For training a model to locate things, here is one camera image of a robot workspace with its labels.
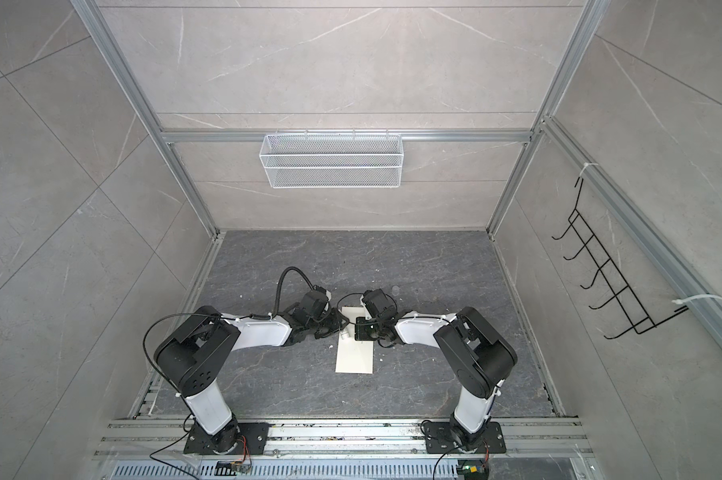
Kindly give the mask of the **white paper envelope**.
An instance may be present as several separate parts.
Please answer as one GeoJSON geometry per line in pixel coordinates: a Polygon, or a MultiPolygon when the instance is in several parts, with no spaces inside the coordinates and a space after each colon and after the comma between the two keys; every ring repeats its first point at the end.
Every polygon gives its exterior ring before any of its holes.
{"type": "Polygon", "coordinates": [[[370,320],[364,307],[342,307],[340,312],[350,321],[339,333],[336,373],[372,374],[373,373],[373,342],[355,339],[358,330],[357,319],[370,320]]]}

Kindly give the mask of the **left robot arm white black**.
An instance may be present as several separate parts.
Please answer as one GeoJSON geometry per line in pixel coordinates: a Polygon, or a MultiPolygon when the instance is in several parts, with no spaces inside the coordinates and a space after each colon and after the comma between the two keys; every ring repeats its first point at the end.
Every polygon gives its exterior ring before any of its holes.
{"type": "Polygon", "coordinates": [[[330,304],[329,292],[320,287],[268,315],[233,316],[202,306],[159,344],[151,360],[189,408],[195,436],[208,441],[215,452],[227,453],[240,435],[217,382],[229,356],[250,348],[291,346],[309,334],[330,336],[348,324],[330,304]]]}

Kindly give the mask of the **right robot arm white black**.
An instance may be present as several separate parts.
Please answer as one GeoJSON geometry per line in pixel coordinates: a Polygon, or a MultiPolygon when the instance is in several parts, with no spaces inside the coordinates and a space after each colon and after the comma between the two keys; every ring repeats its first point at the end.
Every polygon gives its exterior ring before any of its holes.
{"type": "Polygon", "coordinates": [[[473,307],[443,315],[404,312],[381,289],[365,291],[360,303],[366,314],[354,321],[358,338],[383,348],[437,348],[459,381],[461,391],[448,429],[430,437],[462,452],[488,444],[493,405],[518,362],[510,343],[473,307]]]}

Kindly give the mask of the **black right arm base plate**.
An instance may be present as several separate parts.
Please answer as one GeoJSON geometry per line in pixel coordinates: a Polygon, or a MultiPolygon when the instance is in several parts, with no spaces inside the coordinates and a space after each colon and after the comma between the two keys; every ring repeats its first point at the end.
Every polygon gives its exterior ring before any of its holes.
{"type": "Polygon", "coordinates": [[[507,447],[501,426],[486,422],[477,432],[469,433],[456,421],[423,420],[419,424],[429,454],[447,452],[505,454],[507,447]]]}

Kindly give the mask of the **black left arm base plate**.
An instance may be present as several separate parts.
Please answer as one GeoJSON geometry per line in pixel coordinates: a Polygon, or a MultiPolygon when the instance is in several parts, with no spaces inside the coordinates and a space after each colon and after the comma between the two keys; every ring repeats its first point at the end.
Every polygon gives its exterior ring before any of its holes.
{"type": "Polygon", "coordinates": [[[184,454],[198,455],[243,455],[244,447],[252,455],[265,451],[270,424],[265,422],[244,422],[226,426],[214,435],[194,425],[183,448],[184,454]]]}

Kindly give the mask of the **aluminium frame back rail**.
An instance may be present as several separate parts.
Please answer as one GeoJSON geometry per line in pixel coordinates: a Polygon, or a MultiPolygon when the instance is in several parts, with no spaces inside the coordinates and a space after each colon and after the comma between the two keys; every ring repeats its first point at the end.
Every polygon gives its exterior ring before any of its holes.
{"type": "Polygon", "coordinates": [[[532,133],[529,129],[168,129],[161,138],[168,143],[200,142],[256,142],[261,143],[267,135],[302,137],[344,136],[360,138],[398,136],[410,142],[527,142],[532,133]]]}

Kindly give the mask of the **aluminium frame rail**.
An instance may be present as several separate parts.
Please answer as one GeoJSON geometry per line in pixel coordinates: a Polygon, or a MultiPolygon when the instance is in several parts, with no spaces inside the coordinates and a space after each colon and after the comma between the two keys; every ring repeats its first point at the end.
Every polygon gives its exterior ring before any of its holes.
{"type": "Polygon", "coordinates": [[[598,198],[677,294],[676,311],[691,311],[722,350],[722,297],[556,118],[546,118],[541,130],[577,170],[574,188],[587,187],[598,198]]]}
{"type": "Polygon", "coordinates": [[[200,142],[256,142],[261,143],[267,135],[302,137],[344,136],[360,138],[398,136],[410,142],[527,142],[532,133],[529,129],[168,129],[161,138],[168,143],[200,142]]]}

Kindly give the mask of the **aluminium frame left post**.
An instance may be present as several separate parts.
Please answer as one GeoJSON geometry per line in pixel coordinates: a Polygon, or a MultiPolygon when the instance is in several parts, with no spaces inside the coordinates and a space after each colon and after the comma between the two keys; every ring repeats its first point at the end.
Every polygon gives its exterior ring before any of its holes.
{"type": "Polygon", "coordinates": [[[172,145],[163,138],[157,115],[117,45],[98,5],[95,1],[89,0],[72,0],[71,4],[115,76],[137,117],[145,127],[160,156],[178,182],[202,226],[211,238],[216,238],[220,233],[219,228],[215,225],[206,204],[182,165],[178,154],[172,145]]]}

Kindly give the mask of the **aluminium frame post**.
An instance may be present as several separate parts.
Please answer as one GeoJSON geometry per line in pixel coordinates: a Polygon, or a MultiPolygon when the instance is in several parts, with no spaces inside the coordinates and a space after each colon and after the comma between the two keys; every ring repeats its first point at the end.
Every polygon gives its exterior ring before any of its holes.
{"type": "Polygon", "coordinates": [[[71,4],[115,76],[137,117],[145,127],[160,156],[178,182],[202,226],[211,238],[216,238],[220,233],[219,228],[215,225],[206,204],[182,165],[178,154],[172,145],[163,138],[157,115],[117,45],[98,5],[95,1],[89,0],[72,0],[71,4]]]}
{"type": "Polygon", "coordinates": [[[582,14],[574,28],[561,62],[532,123],[528,138],[523,142],[519,156],[487,225],[486,233],[492,242],[496,240],[500,226],[542,139],[542,126],[558,109],[589,43],[606,14],[609,4],[609,0],[589,0],[585,2],[582,14]]]}

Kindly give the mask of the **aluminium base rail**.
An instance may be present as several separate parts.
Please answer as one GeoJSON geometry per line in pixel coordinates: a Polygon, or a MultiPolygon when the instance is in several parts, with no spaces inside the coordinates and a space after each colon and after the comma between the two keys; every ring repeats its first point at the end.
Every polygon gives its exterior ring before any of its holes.
{"type": "MultiPolygon", "coordinates": [[[[576,418],[499,418],[489,438],[452,458],[574,458],[594,456],[576,418]]],[[[180,459],[189,426],[181,417],[114,420],[98,434],[93,457],[145,458],[161,447],[180,459]]],[[[242,420],[256,460],[436,458],[453,444],[424,434],[416,419],[242,420]]]]}

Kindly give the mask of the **aluminium frame right rail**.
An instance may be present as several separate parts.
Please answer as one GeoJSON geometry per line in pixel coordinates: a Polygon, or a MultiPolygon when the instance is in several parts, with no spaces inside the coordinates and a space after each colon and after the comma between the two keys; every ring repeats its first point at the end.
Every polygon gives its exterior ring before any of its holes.
{"type": "Polygon", "coordinates": [[[574,188],[587,187],[598,198],[677,294],[676,311],[691,311],[722,350],[722,297],[556,118],[546,118],[541,130],[577,170],[574,188]]]}

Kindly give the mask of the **aluminium frame right post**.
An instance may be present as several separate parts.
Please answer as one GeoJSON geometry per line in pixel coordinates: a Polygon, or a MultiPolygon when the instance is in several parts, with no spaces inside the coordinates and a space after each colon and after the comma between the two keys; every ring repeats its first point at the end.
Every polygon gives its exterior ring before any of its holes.
{"type": "Polygon", "coordinates": [[[585,2],[582,14],[574,28],[561,62],[532,123],[528,138],[523,142],[519,156],[487,225],[486,233],[492,242],[496,240],[500,226],[542,139],[542,126],[558,109],[589,43],[606,14],[609,4],[609,0],[589,0],[585,2]]]}

